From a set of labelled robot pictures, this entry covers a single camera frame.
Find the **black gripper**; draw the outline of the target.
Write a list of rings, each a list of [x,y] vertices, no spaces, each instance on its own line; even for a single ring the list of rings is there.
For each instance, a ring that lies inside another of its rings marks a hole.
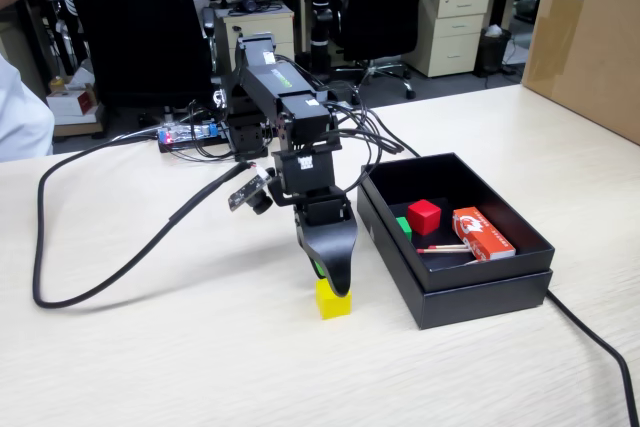
[[[301,248],[318,279],[346,297],[351,288],[351,258],[358,227],[346,193],[335,184],[333,152],[323,144],[273,154],[272,196],[278,206],[293,206]]]

